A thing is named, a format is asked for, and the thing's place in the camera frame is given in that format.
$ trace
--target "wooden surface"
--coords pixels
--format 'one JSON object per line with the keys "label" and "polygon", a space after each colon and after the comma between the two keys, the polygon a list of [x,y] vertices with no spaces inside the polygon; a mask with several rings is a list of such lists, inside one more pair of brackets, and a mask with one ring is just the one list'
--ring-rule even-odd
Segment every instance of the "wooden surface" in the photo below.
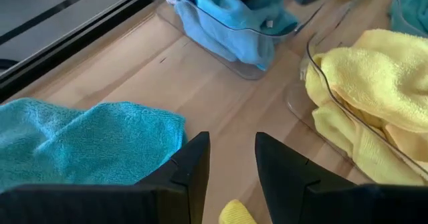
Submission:
{"label": "wooden surface", "polygon": [[[321,18],[334,14],[345,1],[330,0]],[[299,14],[312,11],[296,5],[290,9]],[[31,96],[72,108],[131,101],[182,114],[189,138],[204,130],[211,135],[204,223],[217,223],[220,211],[232,199],[241,200],[259,224],[270,223],[255,163],[257,131],[267,132],[351,181],[368,181],[299,121],[284,101],[298,78],[304,46],[316,28],[310,25],[279,46],[265,77],[247,81],[155,14],[140,14],[11,100]]]}

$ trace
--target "turquoise towel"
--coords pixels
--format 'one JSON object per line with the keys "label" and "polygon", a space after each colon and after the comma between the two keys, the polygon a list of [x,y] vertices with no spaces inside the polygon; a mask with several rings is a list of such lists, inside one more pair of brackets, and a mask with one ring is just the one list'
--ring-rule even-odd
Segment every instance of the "turquoise towel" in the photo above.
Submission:
{"label": "turquoise towel", "polygon": [[73,110],[0,106],[0,190],[29,183],[133,185],[186,141],[182,116],[130,102]]}
{"label": "turquoise towel", "polygon": [[201,10],[192,7],[186,1],[176,2],[174,8],[175,12],[183,20],[183,28],[189,37],[213,53],[225,58],[227,61],[234,62],[237,60],[236,56],[225,48],[225,46],[205,33],[205,30],[201,27],[199,16],[201,16],[201,19],[207,18],[207,16],[203,13],[198,14]]}
{"label": "turquoise towel", "polygon": [[[425,37],[428,33],[428,0],[401,0],[401,8],[393,1],[391,5],[391,30]],[[401,20],[418,29],[415,31]]]}
{"label": "turquoise towel", "polygon": [[[248,7],[241,0],[193,1],[200,9],[222,24],[208,15],[198,12],[196,18],[199,21],[197,24],[201,24],[201,26],[191,26],[195,21],[189,22],[182,16],[181,6],[176,6],[176,12],[181,16],[183,24],[186,26],[185,31],[202,27],[203,32],[191,36],[195,41],[204,42],[207,39],[206,36],[209,36],[224,46],[241,62],[255,64],[262,70],[269,68],[274,59],[274,43],[278,42],[277,38],[266,35],[284,35],[294,30],[298,24],[298,20],[293,15],[284,11],[282,0],[276,2],[274,0],[250,0],[254,2],[253,8]],[[267,22],[272,22],[272,26],[269,27]],[[234,29],[252,29],[254,31],[235,31]],[[213,52],[218,50],[216,45],[204,46]]]}

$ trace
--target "microfiber cloth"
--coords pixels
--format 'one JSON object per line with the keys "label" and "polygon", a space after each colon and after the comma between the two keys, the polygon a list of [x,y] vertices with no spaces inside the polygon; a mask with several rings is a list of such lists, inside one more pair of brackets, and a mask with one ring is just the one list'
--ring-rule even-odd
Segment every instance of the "microfiber cloth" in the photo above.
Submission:
{"label": "microfiber cloth", "polygon": [[391,30],[425,37],[428,34],[428,0],[400,1],[401,9],[396,1],[391,4]]}
{"label": "microfiber cloth", "polygon": [[185,119],[130,102],[74,110],[0,106],[0,191],[21,184],[133,185],[186,141]]}
{"label": "microfiber cloth", "polygon": [[237,60],[233,53],[221,45],[217,40],[205,33],[205,30],[201,27],[199,16],[202,19],[202,22],[209,22],[210,19],[206,20],[209,18],[206,14],[200,13],[201,10],[191,6],[190,3],[185,1],[177,1],[174,5],[174,8],[175,12],[182,19],[183,28],[189,37],[191,37],[197,43],[201,44],[203,47],[211,50],[213,53],[220,55],[228,61],[234,62]]}
{"label": "microfiber cloth", "polygon": [[232,200],[221,211],[219,224],[256,224],[256,222],[240,201]]}
{"label": "microfiber cloth", "polygon": [[[208,13],[198,12],[199,23],[206,35],[225,46],[241,62],[255,64],[263,70],[269,67],[275,54],[275,38],[266,35],[284,35],[298,24],[293,15],[284,11],[282,1],[254,9],[241,0],[192,1]],[[198,42],[199,38],[206,39],[205,36],[192,38]]]}
{"label": "microfiber cloth", "polygon": [[[426,169],[428,163],[428,39],[376,29],[352,47],[314,57],[339,102]],[[313,66],[306,89],[318,108],[317,131],[374,181],[425,185],[428,176],[362,124],[347,116],[328,95]]]}

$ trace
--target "blue towel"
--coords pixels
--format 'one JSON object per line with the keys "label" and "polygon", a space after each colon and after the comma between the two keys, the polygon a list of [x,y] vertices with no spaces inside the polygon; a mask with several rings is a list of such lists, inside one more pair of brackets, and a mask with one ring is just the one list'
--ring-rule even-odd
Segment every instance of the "blue towel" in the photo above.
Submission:
{"label": "blue towel", "polygon": [[233,53],[205,33],[205,30],[201,27],[198,16],[201,16],[201,19],[206,19],[208,18],[206,14],[200,13],[201,10],[194,8],[190,3],[185,1],[178,1],[175,3],[174,8],[175,12],[182,19],[184,30],[189,37],[213,53],[225,58],[227,61],[234,62],[237,60]]}
{"label": "blue towel", "polygon": [[[401,0],[401,8],[397,2],[391,4],[391,30],[425,37],[428,33],[428,0]],[[415,27],[409,27],[401,18]]]}
{"label": "blue towel", "polygon": [[[293,15],[284,11],[282,0],[276,3],[269,2],[266,6],[253,6],[253,9],[250,9],[241,0],[194,1],[200,9],[214,19],[201,11],[197,12],[199,22],[192,21],[190,23],[181,16],[187,29],[200,28],[197,25],[191,27],[192,23],[201,24],[204,30],[203,34],[193,34],[192,38],[200,43],[207,39],[206,35],[208,35],[224,46],[241,62],[255,64],[262,70],[269,68],[275,54],[274,42],[278,42],[277,38],[267,35],[284,35],[295,29],[298,24]],[[179,15],[182,12],[179,9],[180,7],[176,7],[176,12]],[[273,23],[271,27],[266,24],[268,21]],[[216,52],[217,49],[216,46],[205,45],[205,47],[213,52]]]}
{"label": "blue towel", "polygon": [[133,185],[186,141],[185,119],[130,102],[73,110],[0,106],[0,191],[20,184]]}

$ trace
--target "clear plastic tray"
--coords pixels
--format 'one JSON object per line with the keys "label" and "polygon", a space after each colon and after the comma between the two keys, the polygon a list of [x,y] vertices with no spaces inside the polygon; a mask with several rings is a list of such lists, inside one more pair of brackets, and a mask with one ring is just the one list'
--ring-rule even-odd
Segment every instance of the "clear plastic tray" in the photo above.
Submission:
{"label": "clear plastic tray", "polygon": [[[295,36],[295,34],[297,34],[305,26],[305,24],[307,24],[307,22],[309,22],[314,13],[321,8],[325,0],[317,0],[305,6],[297,4],[294,2],[294,0],[284,0],[286,11],[297,18],[298,24],[293,26],[291,29],[288,29],[287,34],[283,35],[266,35],[254,29],[232,29],[222,24],[222,22],[216,20],[212,16],[208,15],[208,13],[204,12],[202,9],[199,9],[194,3],[188,0],[156,0],[156,14],[161,19],[164,19],[178,30],[182,31],[184,34],[187,34],[185,31],[186,26],[184,26],[180,16],[177,15],[175,9],[177,2],[185,3],[186,7],[191,8],[188,11],[192,11],[200,21],[204,21],[205,23],[209,22],[209,25],[212,25],[213,28],[216,28],[216,31],[220,31],[221,35],[226,35],[232,38],[234,41],[236,39],[249,39],[248,42],[251,43],[246,44],[248,44],[250,48],[254,48],[254,50],[245,50],[245,54],[243,55],[246,59],[248,59],[246,63],[244,63],[244,61],[240,61],[242,58],[238,58],[238,60],[235,61],[229,61],[230,59],[227,60],[227,57],[221,56],[221,54],[225,54],[221,50],[218,50],[221,52],[218,54],[214,51],[210,51],[210,49],[207,49],[206,47],[205,49],[242,78],[247,80],[258,80],[263,77],[264,74],[269,70],[270,66],[274,64],[276,59],[276,52],[279,51],[278,48],[280,45],[286,44],[289,39],[293,38],[293,36]],[[204,47],[203,43],[200,43],[198,39],[194,39],[194,41]],[[261,56],[262,60],[268,61],[266,61],[264,64],[260,64],[259,66],[254,64],[254,62],[256,62],[254,60],[257,60],[257,58],[254,56],[248,56],[247,58],[246,55],[251,55],[255,52],[258,53],[255,54],[256,56]]]}
{"label": "clear plastic tray", "polygon": [[[328,87],[326,76],[322,72],[321,68],[319,68],[313,60],[313,57],[317,53],[326,53],[335,47],[352,46],[365,30],[390,29],[389,11],[391,3],[398,4],[399,7],[401,6],[399,0],[351,0],[343,5],[340,9],[335,11],[333,15],[330,14],[328,17],[318,19],[319,21],[311,22],[309,25],[316,30],[306,45],[306,53],[300,64],[300,79],[296,80],[286,90],[284,97],[288,108],[302,122],[304,122],[313,131],[316,132],[314,127],[314,120],[312,118],[312,111],[315,110],[317,106],[308,97],[304,81],[308,65],[313,66],[320,75],[321,80],[324,80],[324,84],[328,88],[328,94],[333,102],[339,106],[347,114],[347,116],[353,118],[355,121],[362,124],[365,128],[369,129],[373,134],[380,138],[381,141],[387,145],[399,158],[401,158],[414,171],[416,171],[422,177],[425,177],[425,180],[427,180],[427,170],[418,165],[406,154],[401,152],[394,144],[389,143],[387,139],[383,138],[380,134],[378,134],[378,132],[365,124],[364,121],[355,116],[347,107],[342,105],[335,98],[332,90]],[[399,17],[397,21],[401,21],[402,26],[406,27],[405,32],[408,34],[428,37],[425,33],[409,25],[402,16]],[[340,150],[336,145],[332,144],[328,140],[326,141],[338,152],[346,156],[344,151]]]}

